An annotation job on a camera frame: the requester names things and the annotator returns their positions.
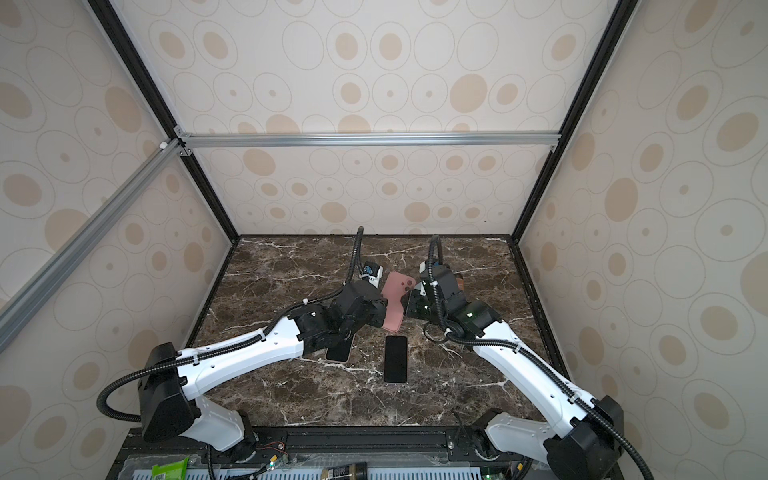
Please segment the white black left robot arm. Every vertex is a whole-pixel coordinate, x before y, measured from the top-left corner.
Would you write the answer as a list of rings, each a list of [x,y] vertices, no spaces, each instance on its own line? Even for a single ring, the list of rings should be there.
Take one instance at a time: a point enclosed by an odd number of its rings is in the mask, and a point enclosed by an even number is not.
[[[207,392],[264,366],[334,348],[365,325],[380,327],[387,305],[375,286],[358,280],[324,300],[295,305],[265,329],[181,351],[156,347],[138,387],[143,439],[186,437],[219,452],[245,451],[256,441],[246,415],[215,403]]]

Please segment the pink phone case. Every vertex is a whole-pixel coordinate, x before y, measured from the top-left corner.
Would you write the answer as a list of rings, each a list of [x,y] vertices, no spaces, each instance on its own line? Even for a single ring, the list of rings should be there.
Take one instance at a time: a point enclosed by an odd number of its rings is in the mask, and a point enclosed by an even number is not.
[[[391,271],[382,288],[382,296],[387,300],[386,315],[382,328],[389,333],[397,333],[405,318],[402,300],[408,300],[416,281],[402,273]]]

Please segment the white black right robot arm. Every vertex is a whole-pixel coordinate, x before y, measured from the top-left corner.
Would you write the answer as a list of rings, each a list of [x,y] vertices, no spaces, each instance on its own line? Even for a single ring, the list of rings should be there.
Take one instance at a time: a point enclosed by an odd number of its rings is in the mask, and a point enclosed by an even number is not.
[[[513,454],[547,465],[559,479],[603,479],[624,449],[623,411],[597,399],[554,370],[531,350],[487,303],[469,301],[452,270],[422,264],[407,313],[442,327],[450,342],[470,348],[511,381],[543,416],[517,418],[498,409],[472,426],[476,452],[489,459]]]

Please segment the phone with black screen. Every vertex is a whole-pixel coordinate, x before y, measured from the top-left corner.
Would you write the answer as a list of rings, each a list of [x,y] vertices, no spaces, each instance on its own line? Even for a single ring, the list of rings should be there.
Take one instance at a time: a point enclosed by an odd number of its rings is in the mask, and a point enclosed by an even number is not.
[[[406,383],[408,372],[408,339],[405,336],[387,336],[384,351],[386,383]]]

